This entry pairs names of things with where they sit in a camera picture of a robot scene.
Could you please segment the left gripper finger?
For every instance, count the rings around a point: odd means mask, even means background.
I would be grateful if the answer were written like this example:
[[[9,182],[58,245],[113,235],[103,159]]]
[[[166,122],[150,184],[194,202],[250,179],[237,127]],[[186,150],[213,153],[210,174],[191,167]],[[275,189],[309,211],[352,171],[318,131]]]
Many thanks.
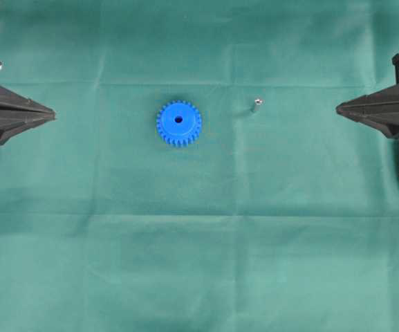
[[[55,113],[0,110],[0,145],[13,136],[55,119]]]
[[[11,90],[0,86],[0,109],[54,113],[54,111],[29,98],[22,97]]]

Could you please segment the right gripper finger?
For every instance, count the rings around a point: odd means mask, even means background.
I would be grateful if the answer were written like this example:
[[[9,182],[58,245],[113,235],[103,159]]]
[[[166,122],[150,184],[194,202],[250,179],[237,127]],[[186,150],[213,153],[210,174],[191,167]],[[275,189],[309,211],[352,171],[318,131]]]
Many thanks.
[[[336,106],[335,110],[338,114],[343,114],[351,109],[359,109],[360,107],[381,107],[393,104],[399,104],[399,84],[343,102]]]
[[[369,118],[365,118],[358,114],[347,113],[343,111],[336,111],[336,113],[340,116],[343,116],[349,120],[354,122],[358,122],[362,125],[366,125],[372,129],[375,129],[381,132],[388,139],[399,139],[399,125],[391,124],[388,122],[380,122],[377,120],[370,120]]]

